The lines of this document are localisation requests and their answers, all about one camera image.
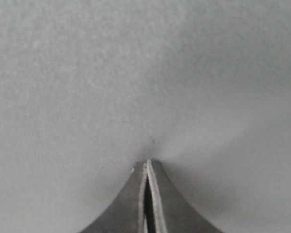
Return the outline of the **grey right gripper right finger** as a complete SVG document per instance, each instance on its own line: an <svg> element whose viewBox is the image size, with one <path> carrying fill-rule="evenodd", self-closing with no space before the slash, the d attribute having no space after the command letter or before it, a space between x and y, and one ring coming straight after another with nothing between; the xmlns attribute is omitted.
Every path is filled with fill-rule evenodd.
<svg viewBox="0 0 291 233"><path fill-rule="evenodd" d="M146 170L156 233L221 232L187 202L159 161L147 160Z"/></svg>

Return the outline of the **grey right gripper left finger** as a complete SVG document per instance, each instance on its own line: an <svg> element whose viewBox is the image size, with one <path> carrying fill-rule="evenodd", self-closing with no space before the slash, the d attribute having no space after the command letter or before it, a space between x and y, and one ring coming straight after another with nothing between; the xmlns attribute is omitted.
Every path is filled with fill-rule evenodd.
<svg viewBox="0 0 291 233"><path fill-rule="evenodd" d="M83 233L142 233L144 231L144 195L146 162L137 162L116 198Z"/></svg>

